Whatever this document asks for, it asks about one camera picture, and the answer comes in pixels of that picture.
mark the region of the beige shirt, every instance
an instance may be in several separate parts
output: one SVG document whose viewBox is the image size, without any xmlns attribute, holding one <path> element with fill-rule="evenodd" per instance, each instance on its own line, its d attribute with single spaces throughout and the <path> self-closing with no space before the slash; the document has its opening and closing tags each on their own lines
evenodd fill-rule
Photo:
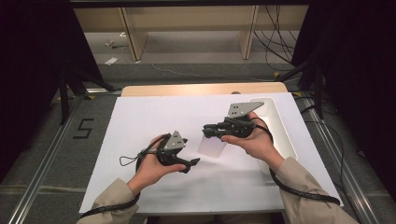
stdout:
<svg viewBox="0 0 396 224">
<path fill-rule="evenodd" d="M 284 185 L 308 193 L 319 193 L 328 195 L 318 181 L 305 170 L 295 159 L 285 159 L 276 172 L 278 178 Z M 334 203 L 324 203 L 306 198 L 301 198 L 280 190 L 283 204 L 290 223 L 358 223 L 350 217 L 344 210 Z M 120 179 L 115 180 L 98 198 L 92 208 L 112 204 L 127 203 L 134 198 L 134 194 L 128 186 Z M 103 214 L 92 215 L 82 218 L 78 224 L 88 223 L 128 223 L 129 219 L 137 211 L 138 206 L 134 205 L 128 209 L 105 212 Z"/>
</svg>

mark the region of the floor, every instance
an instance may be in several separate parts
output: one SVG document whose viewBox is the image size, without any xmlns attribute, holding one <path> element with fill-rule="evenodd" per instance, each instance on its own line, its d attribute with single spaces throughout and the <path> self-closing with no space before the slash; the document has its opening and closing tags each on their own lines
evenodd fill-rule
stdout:
<svg viewBox="0 0 396 224">
<path fill-rule="evenodd" d="M 268 44 L 264 35 L 269 37 L 271 34 L 272 32 L 257 33 L 264 44 Z M 294 38 L 298 32 L 282 32 L 281 35 L 291 46 L 289 51 L 292 54 Z M 128 43 L 121 34 L 86 36 L 105 81 L 119 87 L 132 84 L 272 81 L 276 75 L 285 74 L 286 70 L 292 68 L 275 54 L 266 53 L 257 36 L 253 36 L 249 59 L 242 60 L 237 32 L 150 33 L 143 57 L 137 62 L 132 60 L 129 48 L 124 47 Z M 105 45 L 108 39 L 114 41 L 110 47 Z M 279 36 L 274 36 L 274 40 L 279 41 Z M 283 58 L 290 57 L 284 47 L 276 44 L 271 44 L 270 47 Z M 112 57 L 118 60 L 105 65 Z M 285 82 L 289 91 L 296 90 L 297 81 L 298 76 Z M 97 88 L 91 83 L 87 83 L 87 87 Z M 106 133 L 111 108 L 118 95 L 92 94 L 94 99 L 79 99 L 73 98 L 73 94 L 69 93 L 70 103 L 76 109 L 67 127 L 63 130 L 60 128 L 61 108 L 55 96 L 51 110 L 37 129 L 30 149 L 22 152 L 1 183 L 0 223 L 7 223 L 13 211 L 18 210 L 23 193 L 29 189 L 27 187 L 49 149 L 54 147 L 53 139 L 59 136 L 59 132 L 64 132 L 61 144 L 56 146 L 56 153 L 48 163 L 48 171 L 43 174 L 37 195 L 25 208 L 28 213 L 23 220 L 25 223 L 48 223 L 49 220 L 75 223 L 78 220 L 79 205 L 95 165 L 101 139 Z M 312 105 L 312 101 L 296 96 L 296 104 L 304 110 Z M 336 185 L 341 185 L 336 152 L 345 153 L 343 175 L 346 191 L 339 191 L 346 205 L 345 210 L 354 218 L 360 219 L 361 223 L 396 223 L 395 202 L 376 178 L 370 164 L 356 152 L 358 147 L 342 118 L 337 116 L 336 108 L 328 96 L 323 99 L 322 106 L 324 120 L 317 120 L 313 110 L 307 110 L 302 116 L 307 121 L 307 128 Z M 83 119 L 91 119 L 87 122 L 93 131 L 90 138 L 78 140 L 75 137 L 81 135 L 78 127 Z M 349 182 L 355 183 L 352 183 L 354 189 L 347 186 Z M 367 215 L 364 208 L 371 209 L 372 214 Z M 134 217 L 131 223 L 143 223 L 144 219 Z"/>
</svg>

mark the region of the person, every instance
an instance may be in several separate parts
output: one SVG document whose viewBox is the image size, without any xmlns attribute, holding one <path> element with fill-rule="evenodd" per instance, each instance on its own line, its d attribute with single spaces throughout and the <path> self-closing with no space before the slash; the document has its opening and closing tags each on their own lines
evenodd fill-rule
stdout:
<svg viewBox="0 0 396 224">
<path fill-rule="evenodd" d="M 267 127 L 265 122 L 257 119 L 254 112 L 248 114 L 249 118 L 262 127 Z M 275 149 L 268 133 L 261 129 L 254 129 L 247 138 L 238 138 L 224 135 L 222 141 L 240 146 L 248 155 L 266 162 L 276 174 L 276 178 L 284 185 L 299 191 L 328 195 L 321 188 L 318 181 L 293 158 L 283 158 Z M 131 201 L 142 189 L 157 183 L 164 175 L 185 169 L 182 164 L 170 166 L 161 165 L 156 156 L 148 154 L 142 161 L 136 174 L 128 183 L 117 179 L 98 198 L 92 208 L 127 203 Z M 339 205 L 302 198 L 280 189 L 280 195 L 285 205 L 286 214 L 290 223 L 358 223 L 349 216 Z M 128 223 L 137 211 L 135 204 L 124 210 L 104 212 L 78 221 L 78 224 L 88 223 Z M 259 223 L 256 220 L 241 221 L 239 223 Z"/>
</svg>

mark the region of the human hand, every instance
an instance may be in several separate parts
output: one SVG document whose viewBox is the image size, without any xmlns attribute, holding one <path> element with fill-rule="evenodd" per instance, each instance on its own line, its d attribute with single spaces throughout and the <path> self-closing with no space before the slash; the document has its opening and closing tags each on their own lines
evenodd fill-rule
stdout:
<svg viewBox="0 0 396 224">
<path fill-rule="evenodd" d="M 247 114 L 253 122 L 267 128 L 264 121 L 258 118 L 257 114 L 250 112 Z M 265 161 L 271 169 L 276 172 L 284 158 L 275 149 L 270 136 L 265 131 L 255 128 L 250 136 L 246 138 L 238 138 L 233 135 L 224 135 L 221 140 L 229 144 L 233 144 L 243 148 L 250 156 Z"/>
<path fill-rule="evenodd" d="M 161 135 L 157 136 L 151 140 L 151 143 L 160 137 Z M 161 141 L 156 143 L 152 148 L 157 148 Z M 164 166 L 160 164 L 156 154 L 147 154 L 140 163 L 140 166 L 134 177 L 132 177 L 132 179 L 128 182 L 128 186 L 134 195 L 137 195 L 145 187 L 157 183 L 164 175 L 182 171 L 184 169 L 186 169 L 186 166 L 183 164 Z"/>
</svg>

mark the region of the black tape marking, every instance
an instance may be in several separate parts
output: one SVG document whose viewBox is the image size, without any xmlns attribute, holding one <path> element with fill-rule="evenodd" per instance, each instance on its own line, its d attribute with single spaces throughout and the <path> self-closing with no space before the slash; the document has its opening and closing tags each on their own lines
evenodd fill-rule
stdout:
<svg viewBox="0 0 396 224">
<path fill-rule="evenodd" d="M 73 139 L 85 139 L 85 138 L 90 137 L 90 133 L 92 131 L 92 128 L 81 128 L 81 126 L 84 123 L 84 121 L 94 121 L 94 119 L 82 119 L 81 123 L 78 126 L 78 131 L 87 131 L 87 134 L 85 134 L 85 136 L 74 136 Z"/>
</svg>

